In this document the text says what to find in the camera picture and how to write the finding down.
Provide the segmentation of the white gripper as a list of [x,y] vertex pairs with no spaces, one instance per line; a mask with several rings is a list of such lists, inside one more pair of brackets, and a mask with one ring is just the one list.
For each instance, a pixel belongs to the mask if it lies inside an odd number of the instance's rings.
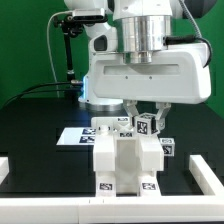
[[136,101],[157,102],[156,129],[163,130],[170,103],[198,104],[209,98],[208,57],[204,43],[170,45],[146,64],[126,64],[117,53],[98,54],[91,64],[93,91],[101,98],[123,99],[131,125],[138,115]]

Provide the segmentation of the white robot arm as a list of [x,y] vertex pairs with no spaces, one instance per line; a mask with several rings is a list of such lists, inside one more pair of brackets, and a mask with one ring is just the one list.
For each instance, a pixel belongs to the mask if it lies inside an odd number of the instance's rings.
[[139,101],[198,104],[211,94],[211,47],[201,36],[175,37],[171,19],[188,13],[182,0],[64,0],[75,18],[113,15],[114,26],[87,30],[92,53],[88,88],[120,99],[133,125]]

